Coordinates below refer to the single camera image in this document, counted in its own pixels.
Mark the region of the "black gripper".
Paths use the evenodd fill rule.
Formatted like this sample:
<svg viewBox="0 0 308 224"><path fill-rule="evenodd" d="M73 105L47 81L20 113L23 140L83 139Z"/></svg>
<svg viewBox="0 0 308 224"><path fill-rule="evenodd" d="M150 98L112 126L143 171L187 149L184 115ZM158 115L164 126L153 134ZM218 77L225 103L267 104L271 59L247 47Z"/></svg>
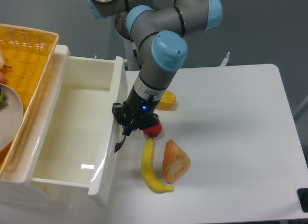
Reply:
<svg viewBox="0 0 308 224"><path fill-rule="evenodd" d="M159 116L154 113L157 105L158 101L154 100L153 92L143 98L132 88L123 104L113 103L112 113L123 128L122 134L130 136L133 130L132 124L136 125L135 130L145 130L158 124Z"/></svg>

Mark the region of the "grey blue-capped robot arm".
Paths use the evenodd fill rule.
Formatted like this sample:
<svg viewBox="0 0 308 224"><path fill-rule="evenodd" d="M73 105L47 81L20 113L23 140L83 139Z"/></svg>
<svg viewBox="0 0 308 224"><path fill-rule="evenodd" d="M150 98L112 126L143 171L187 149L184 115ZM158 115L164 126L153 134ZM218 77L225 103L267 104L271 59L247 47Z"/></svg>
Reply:
<svg viewBox="0 0 308 224"><path fill-rule="evenodd" d="M173 0L173 6L154 10L153 0L88 0L96 17L127 13L125 25L142 66L123 103L112 113L123 135L158 123L154 113L188 54L186 35L218 26L223 18L220 0Z"/></svg>

